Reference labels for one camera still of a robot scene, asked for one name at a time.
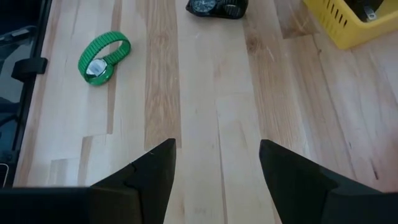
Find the black watch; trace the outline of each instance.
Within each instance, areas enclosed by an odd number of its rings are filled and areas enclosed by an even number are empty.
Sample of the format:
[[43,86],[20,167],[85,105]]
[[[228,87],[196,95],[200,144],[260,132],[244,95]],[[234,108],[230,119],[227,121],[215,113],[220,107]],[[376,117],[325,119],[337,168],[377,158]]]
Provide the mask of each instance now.
[[248,8],[248,0],[189,0],[186,9],[200,17],[240,19]]

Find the wood grain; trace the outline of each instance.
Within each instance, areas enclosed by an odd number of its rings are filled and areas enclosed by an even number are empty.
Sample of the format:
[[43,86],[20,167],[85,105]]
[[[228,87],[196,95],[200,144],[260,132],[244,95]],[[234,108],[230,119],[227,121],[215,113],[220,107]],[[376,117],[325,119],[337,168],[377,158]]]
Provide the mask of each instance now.
[[[398,32],[342,51],[299,0],[251,0],[235,21],[186,3],[53,0],[15,185],[91,185],[177,138],[165,223],[280,223],[258,158],[270,139],[398,190]],[[78,58],[109,30],[132,52],[89,86]]]

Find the yellow plastic bin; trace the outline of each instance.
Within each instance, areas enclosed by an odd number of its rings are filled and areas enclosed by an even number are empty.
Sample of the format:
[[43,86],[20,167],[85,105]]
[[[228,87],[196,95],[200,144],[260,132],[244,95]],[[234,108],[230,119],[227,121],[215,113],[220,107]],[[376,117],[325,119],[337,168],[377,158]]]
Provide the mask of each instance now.
[[384,0],[377,19],[362,22],[344,0],[304,0],[338,48],[348,49],[398,29],[398,0]]

